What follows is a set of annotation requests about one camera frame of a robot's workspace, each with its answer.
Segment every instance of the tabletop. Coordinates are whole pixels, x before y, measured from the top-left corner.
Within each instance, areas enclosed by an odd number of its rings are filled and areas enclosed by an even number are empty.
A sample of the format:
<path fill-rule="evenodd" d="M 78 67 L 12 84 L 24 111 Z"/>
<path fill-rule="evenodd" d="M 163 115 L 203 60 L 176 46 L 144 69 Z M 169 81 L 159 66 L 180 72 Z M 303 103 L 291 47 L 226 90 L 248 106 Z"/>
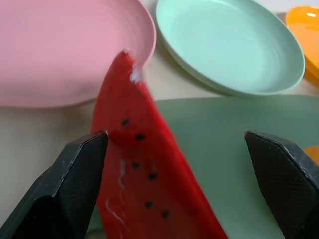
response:
<path fill-rule="evenodd" d="M 259 2 L 281 19 L 294 6 L 319 6 L 318 0 Z M 142 3 L 154 17 L 157 0 L 142 0 Z M 178 66 L 160 37 L 144 72 L 155 100 L 222 96 Z M 302 81 L 288 94 L 319 96 L 319 89 Z M 93 107 L 94 102 L 64 109 L 0 109 L 0 226 L 65 144 L 89 132 Z"/>

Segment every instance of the robotic claw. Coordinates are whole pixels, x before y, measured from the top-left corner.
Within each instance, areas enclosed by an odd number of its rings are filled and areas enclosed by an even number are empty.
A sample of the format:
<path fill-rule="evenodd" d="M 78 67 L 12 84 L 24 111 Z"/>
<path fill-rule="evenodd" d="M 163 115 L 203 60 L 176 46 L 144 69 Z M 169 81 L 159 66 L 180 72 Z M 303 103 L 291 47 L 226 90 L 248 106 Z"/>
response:
<path fill-rule="evenodd" d="M 100 190 L 105 131 L 67 144 L 0 228 L 0 239 L 83 239 Z"/>

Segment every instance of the red watermelon flesh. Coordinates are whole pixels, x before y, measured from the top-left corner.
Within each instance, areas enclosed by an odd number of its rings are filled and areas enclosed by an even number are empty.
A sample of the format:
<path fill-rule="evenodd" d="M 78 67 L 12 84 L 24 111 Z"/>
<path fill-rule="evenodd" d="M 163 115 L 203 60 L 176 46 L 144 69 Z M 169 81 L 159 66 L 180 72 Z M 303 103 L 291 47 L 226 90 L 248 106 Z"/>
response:
<path fill-rule="evenodd" d="M 101 130 L 109 145 L 97 206 L 107 239 L 227 238 L 125 51 L 97 97 L 91 132 Z"/>

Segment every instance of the orange plate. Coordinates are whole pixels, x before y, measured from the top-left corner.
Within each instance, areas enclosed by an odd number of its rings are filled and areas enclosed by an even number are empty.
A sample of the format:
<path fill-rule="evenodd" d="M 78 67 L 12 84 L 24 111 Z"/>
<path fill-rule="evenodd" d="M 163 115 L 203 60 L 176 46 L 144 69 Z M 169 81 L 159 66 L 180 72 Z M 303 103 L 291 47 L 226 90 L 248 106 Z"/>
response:
<path fill-rule="evenodd" d="M 287 13 L 286 23 L 305 53 L 306 68 L 311 75 L 311 82 L 319 85 L 319 8 L 293 8 Z"/>

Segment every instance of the mint green plate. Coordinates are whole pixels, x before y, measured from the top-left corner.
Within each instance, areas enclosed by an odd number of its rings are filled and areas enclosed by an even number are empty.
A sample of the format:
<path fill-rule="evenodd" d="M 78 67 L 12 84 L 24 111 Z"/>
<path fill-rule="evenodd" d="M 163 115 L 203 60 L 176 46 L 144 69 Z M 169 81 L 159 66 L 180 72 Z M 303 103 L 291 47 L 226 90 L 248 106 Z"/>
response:
<path fill-rule="evenodd" d="M 244 133 L 274 134 L 302 148 L 319 145 L 319 98 L 183 99 L 157 107 L 229 239 L 285 239 L 259 190 Z M 95 211 L 88 238 L 102 230 Z"/>
<path fill-rule="evenodd" d="M 156 16 L 175 60 L 220 91 L 274 95 L 303 77 L 297 40 L 252 0 L 159 0 Z"/>

